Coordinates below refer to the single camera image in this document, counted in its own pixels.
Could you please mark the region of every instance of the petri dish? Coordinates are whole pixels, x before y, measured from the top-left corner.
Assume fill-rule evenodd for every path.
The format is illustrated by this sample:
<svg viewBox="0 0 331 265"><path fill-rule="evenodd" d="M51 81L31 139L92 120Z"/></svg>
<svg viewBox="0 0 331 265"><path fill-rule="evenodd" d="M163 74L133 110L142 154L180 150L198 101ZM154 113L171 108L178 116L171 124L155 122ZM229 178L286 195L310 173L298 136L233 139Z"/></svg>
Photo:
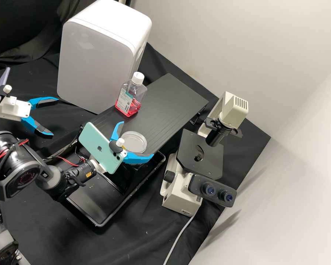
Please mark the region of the petri dish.
<svg viewBox="0 0 331 265"><path fill-rule="evenodd" d="M139 132L127 131L121 136L125 140L124 147L132 153L143 153L147 147L146 138Z"/></svg>

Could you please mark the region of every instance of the black tray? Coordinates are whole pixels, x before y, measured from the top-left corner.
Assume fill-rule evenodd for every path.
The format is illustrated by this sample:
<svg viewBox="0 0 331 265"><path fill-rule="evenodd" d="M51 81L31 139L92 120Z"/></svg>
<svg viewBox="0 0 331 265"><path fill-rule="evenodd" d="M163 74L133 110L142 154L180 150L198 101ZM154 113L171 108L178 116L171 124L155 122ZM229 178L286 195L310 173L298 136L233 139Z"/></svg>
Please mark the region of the black tray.
<svg viewBox="0 0 331 265"><path fill-rule="evenodd" d="M74 151L65 157L74 163L79 161ZM137 169L122 164L113 175L97 174L86 182L85 187L80 187L71 194L67 202L95 226L103 227L165 160L161 152L156 152L148 163ZM56 166L62 170L69 167L62 161Z"/></svg>

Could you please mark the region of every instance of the black cable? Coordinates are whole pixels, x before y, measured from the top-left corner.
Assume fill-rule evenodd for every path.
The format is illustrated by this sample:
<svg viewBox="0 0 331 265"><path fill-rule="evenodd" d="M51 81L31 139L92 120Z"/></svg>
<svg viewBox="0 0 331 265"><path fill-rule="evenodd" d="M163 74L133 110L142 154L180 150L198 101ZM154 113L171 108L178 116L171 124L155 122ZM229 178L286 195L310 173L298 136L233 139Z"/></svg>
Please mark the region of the black cable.
<svg viewBox="0 0 331 265"><path fill-rule="evenodd" d="M6 160L8 159L8 157L10 156L10 154L16 149L16 146L13 144L9 150L7 151L7 153L5 154L5 156L1 159L0 161L0 170L1 168L4 166L4 163L6 162Z"/></svg>

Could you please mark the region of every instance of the black knob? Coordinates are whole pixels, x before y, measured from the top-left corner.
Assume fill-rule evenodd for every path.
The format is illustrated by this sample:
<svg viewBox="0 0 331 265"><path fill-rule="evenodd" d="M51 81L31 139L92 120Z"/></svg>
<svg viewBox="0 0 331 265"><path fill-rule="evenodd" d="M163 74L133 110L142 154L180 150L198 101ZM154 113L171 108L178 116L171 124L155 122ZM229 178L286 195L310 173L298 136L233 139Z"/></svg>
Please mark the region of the black knob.
<svg viewBox="0 0 331 265"><path fill-rule="evenodd" d="M169 183L172 183L173 180L175 178L175 173L173 171L170 171L170 170L167 170L165 173L164 173L164 180L166 182L169 182Z"/></svg>

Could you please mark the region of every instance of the gray cable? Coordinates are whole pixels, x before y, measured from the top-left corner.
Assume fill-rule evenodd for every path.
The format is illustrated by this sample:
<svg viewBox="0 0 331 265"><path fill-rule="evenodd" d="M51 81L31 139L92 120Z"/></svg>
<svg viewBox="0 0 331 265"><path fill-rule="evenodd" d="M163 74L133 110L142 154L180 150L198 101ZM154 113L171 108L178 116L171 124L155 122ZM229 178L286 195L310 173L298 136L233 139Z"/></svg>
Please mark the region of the gray cable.
<svg viewBox="0 0 331 265"><path fill-rule="evenodd" d="M177 242L178 242L178 240L179 240L181 234L184 232L184 230L185 230L185 229L188 227L188 225L191 223L192 219L194 219L194 217L195 217L195 215L196 215L196 213L197 213L198 210L199 210L199 209L196 210L196 212L194 213L194 215L189 219L189 221L184 225L183 229L179 232L179 234L178 234L177 238L175 239L175 241L174 241L174 243L173 243L173 245L172 245L172 248L170 249L170 251L169 251L169 253L168 253L168 255L167 255L167 257L166 257L166 259L165 259L165 261L164 261L164 263L163 263L163 265L166 265L166 264L167 264L168 259L170 258L170 255L172 254L172 252L173 252L173 250L174 250L174 248L175 248L175 245L177 244Z"/></svg>

